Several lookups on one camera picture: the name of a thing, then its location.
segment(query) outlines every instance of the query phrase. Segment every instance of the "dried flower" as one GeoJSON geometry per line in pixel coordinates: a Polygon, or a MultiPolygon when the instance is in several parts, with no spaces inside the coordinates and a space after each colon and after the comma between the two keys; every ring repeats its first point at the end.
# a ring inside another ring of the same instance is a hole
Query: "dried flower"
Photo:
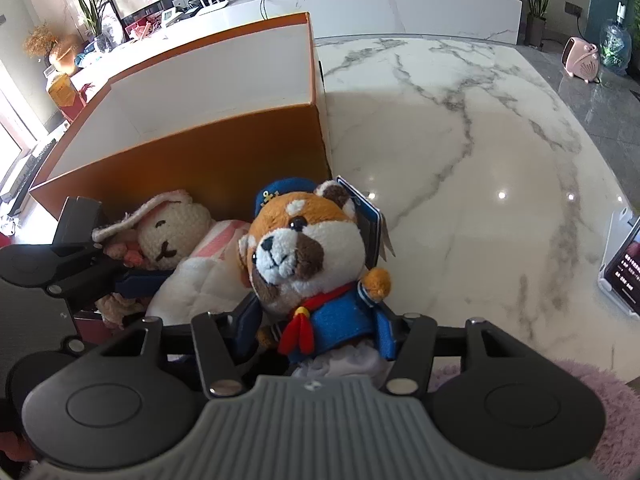
{"type": "Polygon", "coordinates": [[[43,57],[49,54],[57,40],[49,25],[43,23],[34,28],[29,37],[24,40],[22,49],[31,57],[43,57]]]}

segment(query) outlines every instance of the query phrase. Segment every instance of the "water bottle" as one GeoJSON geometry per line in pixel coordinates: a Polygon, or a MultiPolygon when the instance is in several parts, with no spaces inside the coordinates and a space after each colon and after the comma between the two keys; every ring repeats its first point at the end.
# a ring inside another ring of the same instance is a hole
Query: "water bottle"
{"type": "Polygon", "coordinates": [[[624,27],[626,6],[618,3],[615,20],[607,20],[600,30],[600,62],[612,72],[625,75],[631,60],[631,35],[624,27]]]}

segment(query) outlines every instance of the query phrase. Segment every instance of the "gray ribbed panel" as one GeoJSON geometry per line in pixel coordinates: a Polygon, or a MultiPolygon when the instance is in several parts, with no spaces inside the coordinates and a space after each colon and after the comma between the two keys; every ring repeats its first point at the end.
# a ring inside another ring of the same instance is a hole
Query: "gray ribbed panel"
{"type": "Polygon", "coordinates": [[[242,397],[211,401],[146,464],[93,474],[43,464],[28,480],[603,480],[587,460],[547,472],[486,465],[445,440],[415,399],[380,394],[367,378],[319,383],[260,377],[242,397]]]}

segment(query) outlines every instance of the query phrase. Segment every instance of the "red neckerchief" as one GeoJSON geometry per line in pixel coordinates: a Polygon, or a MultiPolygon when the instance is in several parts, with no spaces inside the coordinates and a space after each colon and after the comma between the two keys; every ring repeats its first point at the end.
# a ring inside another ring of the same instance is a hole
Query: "red neckerchief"
{"type": "Polygon", "coordinates": [[[340,297],[355,286],[355,283],[347,283],[339,286],[330,292],[323,292],[311,298],[306,298],[302,306],[292,311],[292,319],[285,327],[280,337],[278,345],[278,353],[289,355],[296,347],[304,355],[310,355],[314,352],[314,329],[311,326],[311,313],[318,310],[325,303],[340,297]]]}

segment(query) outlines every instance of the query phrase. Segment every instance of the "pink space heater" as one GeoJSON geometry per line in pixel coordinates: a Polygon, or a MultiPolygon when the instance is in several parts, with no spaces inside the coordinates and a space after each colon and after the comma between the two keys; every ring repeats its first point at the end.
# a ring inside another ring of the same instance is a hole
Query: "pink space heater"
{"type": "Polygon", "coordinates": [[[593,81],[600,70],[598,47],[582,38],[569,38],[562,53],[562,65],[569,76],[578,76],[585,83],[593,81]]]}

